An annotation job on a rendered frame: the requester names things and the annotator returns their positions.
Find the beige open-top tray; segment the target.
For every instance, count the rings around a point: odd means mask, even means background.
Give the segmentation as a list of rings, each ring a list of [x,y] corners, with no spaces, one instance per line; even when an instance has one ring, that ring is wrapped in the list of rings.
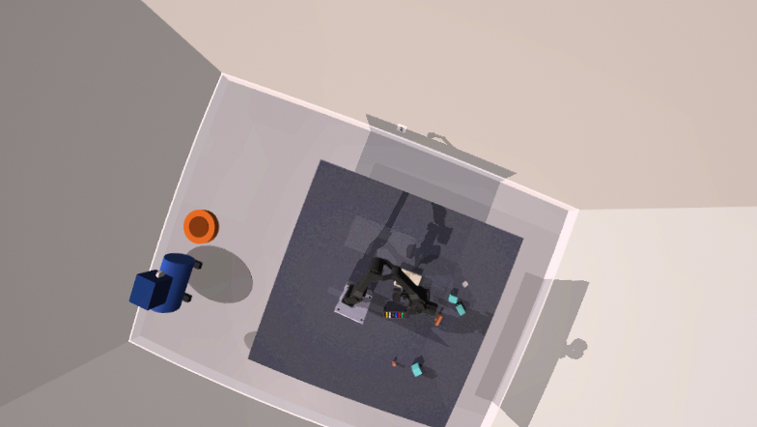
[[[401,268],[402,269],[402,268]],[[414,273],[409,270],[402,269],[403,273],[409,277],[416,285],[419,285],[422,275],[420,273]],[[394,285],[402,287],[396,280],[394,281]],[[402,287],[403,288],[403,287]]]

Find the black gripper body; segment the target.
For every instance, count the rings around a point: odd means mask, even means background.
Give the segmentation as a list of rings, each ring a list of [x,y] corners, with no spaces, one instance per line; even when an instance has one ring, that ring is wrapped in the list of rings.
[[[427,301],[430,301],[430,291],[428,289],[425,289],[427,291]],[[394,288],[393,289],[393,301],[401,301],[401,297],[404,297],[404,300],[407,300],[409,298],[409,293],[407,291],[403,291],[401,293],[400,288]]]

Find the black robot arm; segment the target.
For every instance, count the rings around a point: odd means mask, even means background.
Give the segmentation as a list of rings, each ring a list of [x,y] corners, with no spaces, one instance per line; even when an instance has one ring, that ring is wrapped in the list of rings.
[[[381,275],[383,265],[392,270],[391,274]],[[437,303],[427,301],[427,291],[422,286],[416,285],[403,273],[400,267],[394,266],[388,260],[379,257],[371,259],[369,268],[359,283],[356,282],[349,285],[342,298],[342,302],[352,308],[354,304],[364,300],[368,286],[373,280],[396,280],[409,293],[409,298],[407,298],[405,303],[407,314],[415,315],[424,312],[432,316],[435,315]]]

